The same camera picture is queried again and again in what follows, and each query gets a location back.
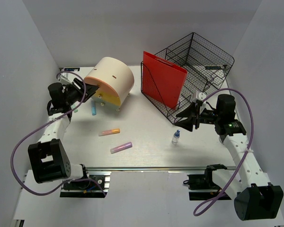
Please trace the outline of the peach top drawer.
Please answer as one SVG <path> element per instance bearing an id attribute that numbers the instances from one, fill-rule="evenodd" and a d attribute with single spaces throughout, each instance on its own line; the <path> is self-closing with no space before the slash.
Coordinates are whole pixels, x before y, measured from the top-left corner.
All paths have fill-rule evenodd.
<path id="1" fill-rule="evenodd" d="M 118 94 L 115 91 L 115 89 L 111 85 L 106 83 L 104 80 L 102 80 L 102 79 L 86 76 L 84 78 L 84 81 L 88 85 L 95 85 L 95 86 L 99 87 L 99 89 L 96 91 L 96 95 L 97 96 L 98 95 L 101 95 L 101 96 L 108 96 L 108 95 L 110 95 L 110 96 L 118 97 Z"/>

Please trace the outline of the cream semicircular drawer box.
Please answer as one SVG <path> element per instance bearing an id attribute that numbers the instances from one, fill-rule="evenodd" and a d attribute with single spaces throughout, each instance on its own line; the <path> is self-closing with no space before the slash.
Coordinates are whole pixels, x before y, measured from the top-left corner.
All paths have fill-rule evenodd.
<path id="1" fill-rule="evenodd" d="M 111 85 L 119 95 L 121 105 L 134 86 L 134 76 L 130 68 L 122 61 L 112 57 L 102 58 L 87 76 L 102 79 Z M 116 106 L 98 98 L 92 97 L 92 99 L 101 106 L 108 106 L 116 111 L 120 110 L 121 105 Z"/>

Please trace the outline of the red file folder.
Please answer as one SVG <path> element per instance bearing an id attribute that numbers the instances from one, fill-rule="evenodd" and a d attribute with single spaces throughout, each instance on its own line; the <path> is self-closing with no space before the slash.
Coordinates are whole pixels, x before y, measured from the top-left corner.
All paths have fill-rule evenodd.
<path id="1" fill-rule="evenodd" d="M 142 92 L 166 107 L 176 108 L 186 76 L 186 69 L 143 52 Z"/>

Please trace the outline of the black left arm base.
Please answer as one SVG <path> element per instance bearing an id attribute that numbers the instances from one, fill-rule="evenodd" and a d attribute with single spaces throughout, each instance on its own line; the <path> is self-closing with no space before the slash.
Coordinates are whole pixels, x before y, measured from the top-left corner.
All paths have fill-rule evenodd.
<path id="1" fill-rule="evenodd" d="M 82 179 L 91 181 L 70 182 L 61 187 L 61 198 L 105 198 L 108 193 L 111 172 L 83 166 Z"/>

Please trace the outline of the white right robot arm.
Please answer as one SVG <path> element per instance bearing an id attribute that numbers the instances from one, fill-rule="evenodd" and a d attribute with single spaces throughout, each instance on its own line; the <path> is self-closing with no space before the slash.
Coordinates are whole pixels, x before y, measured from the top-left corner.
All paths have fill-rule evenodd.
<path id="1" fill-rule="evenodd" d="M 218 194 L 205 201 L 207 206 L 194 216 L 205 213 L 217 200 L 227 195 L 234 203 L 235 213 L 242 221 L 275 219 L 284 192 L 279 185 L 272 185 L 261 170 L 253 150 L 251 137 L 247 137 L 243 124 L 235 118 L 235 98 L 220 94 L 215 108 L 206 109 L 206 95 L 196 92 L 189 107 L 177 114 L 181 118 L 176 126 L 192 131 L 199 125 L 212 124 L 220 142 L 229 151 L 236 169 L 230 173 L 222 164 L 209 165 L 205 170 L 204 182 L 211 189 L 220 188 Z"/>

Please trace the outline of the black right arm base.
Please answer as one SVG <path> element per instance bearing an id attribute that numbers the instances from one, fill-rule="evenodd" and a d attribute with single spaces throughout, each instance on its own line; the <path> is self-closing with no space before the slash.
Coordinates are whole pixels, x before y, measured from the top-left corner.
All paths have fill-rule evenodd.
<path id="1" fill-rule="evenodd" d="M 205 201 L 212 199 L 222 190 L 213 180 L 213 171 L 230 170 L 234 171 L 236 167 L 226 167 L 222 164 L 208 165 L 206 167 L 187 167 L 183 170 L 187 175 L 187 179 L 183 181 L 183 185 L 188 188 L 190 201 Z"/>

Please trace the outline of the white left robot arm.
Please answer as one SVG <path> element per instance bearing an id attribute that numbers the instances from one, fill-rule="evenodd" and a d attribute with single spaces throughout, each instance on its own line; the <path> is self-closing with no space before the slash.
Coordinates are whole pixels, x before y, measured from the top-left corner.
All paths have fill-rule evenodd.
<path id="1" fill-rule="evenodd" d="M 74 179 L 81 189 L 90 185 L 90 176 L 83 164 L 72 164 L 62 145 L 62 139 L 71 122 L 69 111 L 76 102 L 86 102 L 99 89 L 97 85 L 83 85 L 79 79 L 64 85 L 55 82 L 48 86 L 51 100 L 47 105 L 48 121 L 39 141 L 28 147 L 28 155 L 37 183 L 59 179 Z"/>

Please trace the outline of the yellow bottom drawer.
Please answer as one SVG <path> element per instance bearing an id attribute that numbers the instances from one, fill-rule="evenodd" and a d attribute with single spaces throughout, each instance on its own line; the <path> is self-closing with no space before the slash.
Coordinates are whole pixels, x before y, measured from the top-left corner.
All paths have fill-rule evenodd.
<path id="1" fill-rule="evenodd" d="M 120 100 L 120 97 L 115 97 L 115 96 L 101 96 L 101 95 L 96 95 L 96 93 L 93 95 L 93 98 L 98 98 L 98 99 L 101 99 L 101 100 L 104 100 L 106 102 L 109 102 L 113 105 L 116 105 L 116 106 L 120 106 L 121 105 L 121 100 Z"/>

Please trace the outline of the blue tube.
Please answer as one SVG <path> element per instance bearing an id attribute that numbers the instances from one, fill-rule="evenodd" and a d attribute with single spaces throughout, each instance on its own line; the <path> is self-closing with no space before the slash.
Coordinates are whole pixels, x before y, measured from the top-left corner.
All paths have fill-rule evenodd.
<path id="1" fill-rule="evenodd" d="M 96 103 L 94 100 L 91 101 L 91 112 L 93 116 L 97 114 Z"/>

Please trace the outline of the small blue capped bottle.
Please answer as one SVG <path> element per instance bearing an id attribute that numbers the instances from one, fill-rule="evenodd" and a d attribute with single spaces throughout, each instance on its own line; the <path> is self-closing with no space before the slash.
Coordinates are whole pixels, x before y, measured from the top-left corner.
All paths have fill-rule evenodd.
<path id="1" fill-rule="evenodd" d="M 176 130 L 176 132 L 173 135 L 172 141 L 171 141 L 172 144 L 177 144 L 179 138 L 180 138 L 180 130 Z"/>

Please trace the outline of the black label sticker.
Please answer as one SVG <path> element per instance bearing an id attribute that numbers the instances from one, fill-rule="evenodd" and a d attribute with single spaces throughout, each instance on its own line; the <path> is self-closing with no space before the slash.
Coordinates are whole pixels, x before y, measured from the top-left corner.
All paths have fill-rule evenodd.
<path id="1" fill-rule="evenodd" d="M 64 68 L 63 71 L 73 71 L 73 72 L 76 72 L 76 71 L 80 71 L 80 68 Z"/>

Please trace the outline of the green capped tube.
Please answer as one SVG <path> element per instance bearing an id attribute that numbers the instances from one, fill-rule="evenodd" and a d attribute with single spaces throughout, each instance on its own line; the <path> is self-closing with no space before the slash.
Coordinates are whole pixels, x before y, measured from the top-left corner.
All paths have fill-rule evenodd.
<path id="1" fill-rule="evenodd" d="M 76 105 L 71 105 L 71 109 L 73 110 L 74 113 L 78 111 L 78 109 L 76 109 Z"/>

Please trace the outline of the orange capped pink tube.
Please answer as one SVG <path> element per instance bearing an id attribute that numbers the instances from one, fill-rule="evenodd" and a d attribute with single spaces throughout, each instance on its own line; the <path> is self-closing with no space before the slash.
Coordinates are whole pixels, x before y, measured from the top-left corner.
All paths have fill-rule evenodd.
<path id="1" fill-rule="evenodd" d="M 113 135 L 113 134 L 118 134 L 118 133 L 120 133 L 119 128 L 101 131 L 98 135 L 101 137 L 101 136 Z"/>

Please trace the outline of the purple tube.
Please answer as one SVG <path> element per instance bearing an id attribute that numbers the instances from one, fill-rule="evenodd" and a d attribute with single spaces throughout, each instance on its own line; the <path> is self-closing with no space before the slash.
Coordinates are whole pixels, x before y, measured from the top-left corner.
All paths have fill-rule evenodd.
<path id="1" fill-rule="evenodd" d="M 111 153 L 111 154 L 114 154 L 114 153 L 117 153 L 117 152 L 120 152 L 120 151 L 129 149 L 129 148 L 131 148 L 132 146 L 133 146 L 133 145 L 132 145 L 131 142 L 127 142 L 127 143 L 125 143 L 125 144 L 122 144 L 122 145 L 119 145 L 119 146 L 117 146 L 117 147 L 115 147 L 115 148 L 110 149 L 110 153 Z"/>

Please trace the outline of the aluminium front rail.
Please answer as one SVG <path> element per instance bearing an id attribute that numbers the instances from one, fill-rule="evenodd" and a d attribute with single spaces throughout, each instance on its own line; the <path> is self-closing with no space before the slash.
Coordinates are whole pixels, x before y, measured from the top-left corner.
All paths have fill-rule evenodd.
<path id="1" fill-rule="evenodd" d="M 87 167 L 89 171 L 195 171 L 205 170 L 205 166 L 194 167 Z"/>

